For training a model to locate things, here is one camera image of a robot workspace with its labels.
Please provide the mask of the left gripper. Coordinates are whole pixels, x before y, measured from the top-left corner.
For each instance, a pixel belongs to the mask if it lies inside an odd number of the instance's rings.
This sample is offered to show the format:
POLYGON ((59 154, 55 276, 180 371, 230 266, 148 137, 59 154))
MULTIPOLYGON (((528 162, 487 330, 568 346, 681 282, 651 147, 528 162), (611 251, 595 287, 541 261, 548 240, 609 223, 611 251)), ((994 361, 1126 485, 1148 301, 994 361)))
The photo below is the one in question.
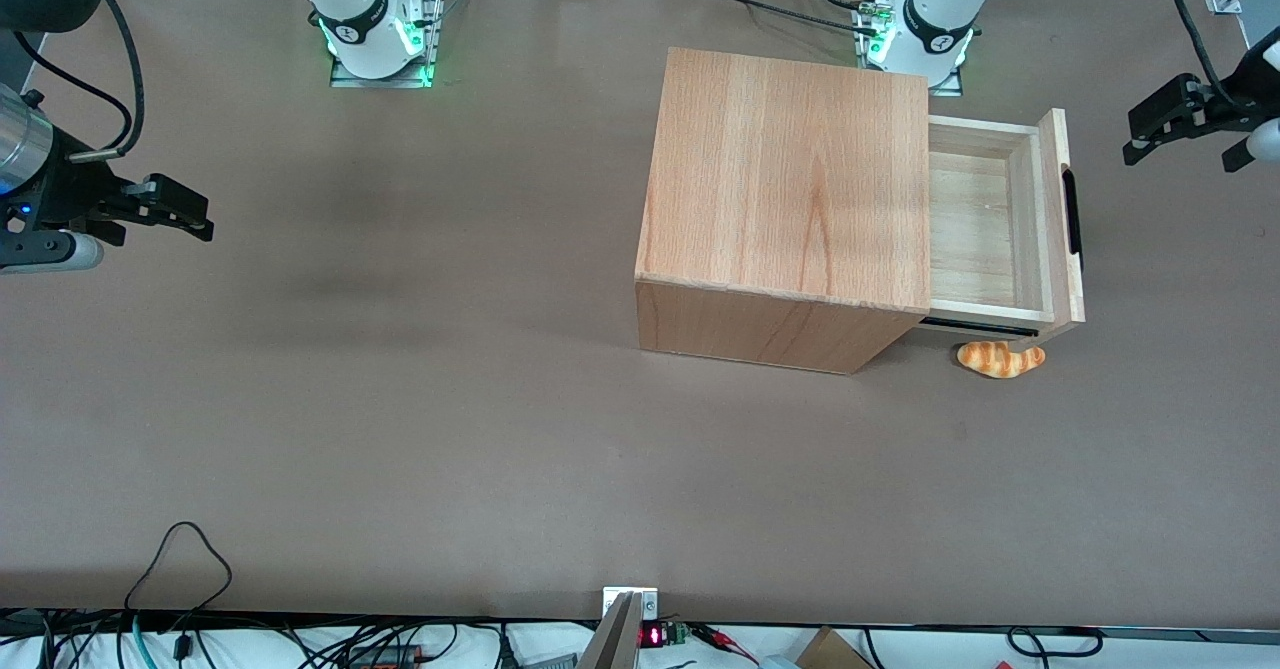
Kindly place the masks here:
POLYGON ((1210 81, 1180 73, 1135 104, 1128 113, 1130 139, 1123 146, 1125 166, 1133 168, 1156 148, 1179 139, 1258 127, 1257 78, 1231 73, 1220 84, 1226 98, 1210 81))

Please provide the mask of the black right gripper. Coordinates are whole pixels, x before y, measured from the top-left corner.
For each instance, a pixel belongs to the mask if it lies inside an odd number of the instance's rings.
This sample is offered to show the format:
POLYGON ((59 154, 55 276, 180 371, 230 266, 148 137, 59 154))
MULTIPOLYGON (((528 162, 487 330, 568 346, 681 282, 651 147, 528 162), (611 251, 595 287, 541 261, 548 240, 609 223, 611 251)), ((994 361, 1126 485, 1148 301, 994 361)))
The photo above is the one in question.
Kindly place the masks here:
POLYGON ((36 151, 3 148, 3 249, 69 249, 69 230, 120 248, 125 228, 168 226, 197 240, 211 242, 215 224, 206 215, 209 200, 166 174, 133 182, 115 177, 104 162, 68 162, 59 148, 35 168, 36 151), (131 200, 141 209, 131 209, 131 200))

